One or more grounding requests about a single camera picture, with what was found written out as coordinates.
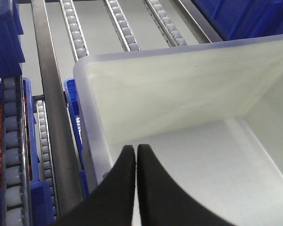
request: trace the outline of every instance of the metal rail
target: metal rail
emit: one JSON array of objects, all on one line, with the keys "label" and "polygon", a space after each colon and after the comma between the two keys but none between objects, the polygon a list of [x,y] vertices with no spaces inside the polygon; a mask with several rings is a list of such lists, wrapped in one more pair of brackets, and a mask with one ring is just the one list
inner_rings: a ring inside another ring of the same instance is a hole
[{"label": "metal rail", "polygon": [[59,215],[83,200],[75,148],[44,0],[32,0],[33,23],[52,150]]},{"label": "metal rail", "polygon": [[186,46],[186,41],[172,23],[172,19],[168,17],[159,0],[144,0],[143,2],[169,47]]},{"label": "metal rail", "polygon": [[118,0],[103,0],[124,51],[141,50]]},{"label": "metal rail", "polygon": [[89,55],[85,37],[77,16],[73,0],[60,0],[64,22],[67,28],[68,38],[71,43],[75,61]]},{"label": "metal rail", "polygon": [[200,44],[223,41],[191,0],[170,2]]}]

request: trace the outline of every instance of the blue plastic bin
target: blue plastic bin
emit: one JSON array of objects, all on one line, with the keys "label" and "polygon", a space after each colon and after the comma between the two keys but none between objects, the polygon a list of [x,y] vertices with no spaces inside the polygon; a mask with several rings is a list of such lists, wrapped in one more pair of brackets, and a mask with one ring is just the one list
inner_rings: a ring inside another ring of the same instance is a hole
[{"label": "blue plastic bin", "polygon": [[[46,226],[54,221],[51,191],[46,181],[32,183],[31,200],[34,226]],[[1,226],[1,189],[0,189],[0,226]]]},{"label": "blue plastic bin", "polygon": [[22,74],[25,61],[19,35],[23,34],[17,0],[0,0],[0,78]]},{"label": "blue plastic bin", "polygon": [[68,109],[70,114],[70,119],[72,123],[72,128],[74,130],[76,146],[79,152],[79,158],[81,162],[82,171],[80,171],[81,182],[83,185],[83,195],[86,198],[89,194],[86,174],[83,165],[83,156],[82,156],[82,139],[81,139],[81,124],[80,124],[80,114],[79,114],[79,105],[77,102],[77,91],[75,86],[74,79],[67,79],[64,82],[66,97],[68,101]]},{"label": "blue plastic bin", "polygon": [[[54,221],[54,212],[52,209],[51,191],[46,181],[40,181],[39,167],[38,167],[38,155],[35,136],[35,119],[33,116],[33,96],[31,90],[31,84],[29,79],[23,78],[24,93],[27,100],[27,116],[28,116],[28,129],[30,140],[30,161],[32,166],[32,180],[30,182],[31,187],[31,199],[32,199],[32,211],[33,211],[33,225],[45,226]],[[0,99],[2,95],[1,81],[0,81]],[[0,225],[1,225],[1,189],[0,189]]]},{"label": "blue plastic bin", "polygon": [[[24,94],[26,95],[26,102],[27,102],[27,116],[28,116],[28,129],[29,129],[29,143],[30,143],[30,160],[32,166],[32,176],[33,179],[31,183],[40,181],[39,176],[39,167],[38,167],[38,154],[37,154],[37,143],[36,143],[36,134],[35,134],[35,119],[33,115],[33,96],[31,90],[31,83],[30,80],[27,78],[23,78],[23,86],[24,86]],[[2,96],[1,90],[1,81],[0,81],[0,99]]]},{"label": "blue plastic bin", "polygon": [[283,34],[283,0],[192,0],[224,40]]}]

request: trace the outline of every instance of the white roller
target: white roller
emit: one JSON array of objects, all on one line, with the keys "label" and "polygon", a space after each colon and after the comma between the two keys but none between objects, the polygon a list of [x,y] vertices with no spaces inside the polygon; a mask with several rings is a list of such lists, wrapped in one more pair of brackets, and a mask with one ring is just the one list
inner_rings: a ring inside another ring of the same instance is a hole
[{"label": "white roller", "polygon": [[43,168],[44,168],[45,170],[50,169],[50,167],[51,167],[50,161],[45,161],[45,162],[43,163]]},{"label": "white roller", "polygon": [[19,130],[19,124],[16,116],[5,118],[5,131],[12,132]]},{"label": "white roller", "polygon": [[78,32],[79,31],[79,26],[77,23],[73,23],[69,25],[70,32]]},{"label": "white roller", "polygon": [[182,38],[181,34],[179,31],[172,31],[171,32],[171,35],[172,37],[176,40],[176,39],[179,39],[179,38]]},{"label": "white roller", "polygon": [[43,101],[38,100],[38,101],[37,101],[37,105],[38,105],[38,107],[43,107]]},{"label": "white roller", "polygon": [[126,35],[125,38],[126,38],[128,44],[135,43],[133,35]]},{"label": "white roller", "polygon": [[47,138],[47,132],[41,132],[41,138],[46,139]]},{"label": "white roller", "polygon": [[162,5],[154,5],[154,9],[156,10],[156,12],[162,11]]},{"label": "white roller", "polygon": [[5,103],[15,102],[17,100],[16,89],[4,90],[4,100]]},{"label": "white roller", "polygon": [[75,13],[72,8],[65,10],[66,16],[73,16]]},{"label": "white roller", "polygon": [[67,16],[67,21],[68,21],[69,24],[76,23],[75,16]]},{"label": "white roller", "polygon": [[23,226],[23,209],[16,208],[6,212],[6,226]]},{"label": "white roller", "polygon": [[125,17],[122,13],[116,13],[115,17],[117,18],[117,21],[125,20]]},{"label": "white roller", "polygon": [[16,102],[10,102],[4,104],[4,113],[6,117],[17,116]]},{"label": "white roller", "polygon": [[15,78],[13,77],[5,78],[3,80],[3,84],[4,84],[4,89],[14,89],[16,87]]},{"label": "white roller", "polygon": [[50,160],[50,156],[48,153],[43,154],[43,161],[49,161]]},{"label": "white roller", "polygon": [[49,143],[48,143],[48,140],[47,140],[47,139],[42,139],[42,140],[41,140],[41,145],[42,145],[42,146],[48,146],[48,144],[49,144]]},{"label": "white roller", "polygon": [[176,27],[174,24],[167,24],[166,27],[170,32],[176,31]]},{"label": "white roller", "polygon": [[46,124],[40,126],[40,131],[41,131],[41,132],[47,131],[47,129],[46,129]]},{"label": "white roller", "polygon": [[124,36],[131,35],[131,31],[130,31],[129,27],[123,27],[122,32],[123,32]]},{"label": "white roller", "polygon": [[162,18],[162,21],[164,22],[165,25],[172,23],[171,18],[169,18],[168,16]]},{"label": "white roller", "polygon": [[179,46],[186,46],[187,45],[187,43],[185,42],[185,40],[183,38],[178,38],[175,41]]},{"label": "white roller", "polygon": [[5,169],[5,180],[8,186],[14,186],[21,183],[21,167],[13,166]]},{"label": "white roller", "polygon": [[49,147],[47,145],[43,145],[41,147],[42,153],[48,153],[49,152]]},{"label": "white roller", "polygon": [[72,38],[73,38],[74,40],[76,40],[76,39],[81,39],[81,38],[82,38],[80,31],[71,32],[71,35],[72,35]]},{"label": "white roller", "polygon": [[5,163],[8,167],[20,165],[19,148],[12,148],[5,151]]},{"label": "white roller", "polygon": [[63,3],[63,5],[64,5],[64,9],[71,9],[72,8],[72,5],[71,5],[70,2],[65,2],[65,3]]},{"label": "white roller", "polygon": [[46,125],[46,120],[44,118],[39,119],[41,125]]},{"label": "white roller", "polygon": [[14,186],[6,189],[6,205],[13,207],[22,204],[22,191],[21,186]]},{"label": "white roller", "polygon": [[7,149],[20,147],[20,134],[18,131],[8,132],[5,134],[5,146]]},{"label": "white roller", "polygon": [[113,11],[114,14],[122,13],[122,12],[121,12],[121,9],[120,9],[118,6],[112,7],[112,11]]},{"label": "white roller", "polygon": [[115,1],[115,0],[109,1],[109,3],[111,5],[111,7],[117,7],[118,6],[117,1]]},{"label": "white roller", "polygon": [[138,45],[136,43],[129,44],[129,48],[130,48],[131,51],[139,50],[139,47],[138,47]]},{"label": "white roller", "polygon": [[87,56],[86,50],[84,48],[77,48],[76,53],[77,53],[78,58],[82,58],[82,57]]},{"label": "white roller", "polygon": [[158,11],[157,14],[159,15],[160,18],[167,17],[166,11],[164,10]]},{"label": "white roller", "polygon": [[119,21],[118,24],[121,28],[128,27],[128,23],[125,20]]},{"label": "white roller", "polygon": [[50,169],[46,169],[46,170],[44,171],[44,176],[45,176],[45,178],[50,178],[50,177],[52,177],[51,170],[50,170]]},{"label": "white roller", "polygon": [[74,44],[75,44],[75,48],[84,48],[83,40],[81,39],[74,40]]}]

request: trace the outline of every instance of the metal rod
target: metal rod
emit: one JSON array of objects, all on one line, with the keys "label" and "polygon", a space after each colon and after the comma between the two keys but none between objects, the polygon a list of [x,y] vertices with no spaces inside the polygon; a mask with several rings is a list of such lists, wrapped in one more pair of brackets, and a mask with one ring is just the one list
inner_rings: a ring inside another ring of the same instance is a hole
[{"label": "metal rod", "polygon": [[170,2],[200,44],[223,41],[191,0]]},{"label": "metal rod", "polygon": [[118,0],[103,0],[124,51],[141,50]]},{"label": "metal rod", "polygon": [[167,16],[160,2],[158,0],[144,0],[143,2],[169,47],[186,46],[186,41],[173,24],[172,19]]},{"label": "metal rod", "polygon": [[83,200],[75,147],[52,44],[44,0],[32,0],[33,22],[56,179],[59,215]]}]

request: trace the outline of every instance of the plastic tote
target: plastic tote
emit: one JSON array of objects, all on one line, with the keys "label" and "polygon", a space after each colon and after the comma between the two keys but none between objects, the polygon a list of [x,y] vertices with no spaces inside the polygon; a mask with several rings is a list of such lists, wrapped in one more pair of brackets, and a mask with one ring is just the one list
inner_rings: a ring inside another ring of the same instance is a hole
[{"label": "plastic tote", "polygon": [[192,0],[224,40],[283,34],[283,0]]},{"label": "plastic tote", "polygon": [[25,61],[18,35],[23,34],[17,0],[0,0],[0,78],[22,74]]},{"label": "plastic tote", "polygon": [[283,35],[87,56],[74,76],[88,188],[146,143],[209,210],[283,226]]},{"label": "plastic tote", "polygon": [[[38,155],[35,137],[35,120],[33,115],[33,96],[29,79],[23,78],[24,94],[26,95],[27,103],[27,118],[29,131],[30,145],[30,162],[32,166],[32,180],[30,181],[33,225],[46,226],[54,221],[54,210],[52,209],[53,200],[51,191],[46,181],[40,181]],[[0,81],[0,99],[2,96],[1,81]],[[1,189],[0,189],[0,225],[1,221]]]}]

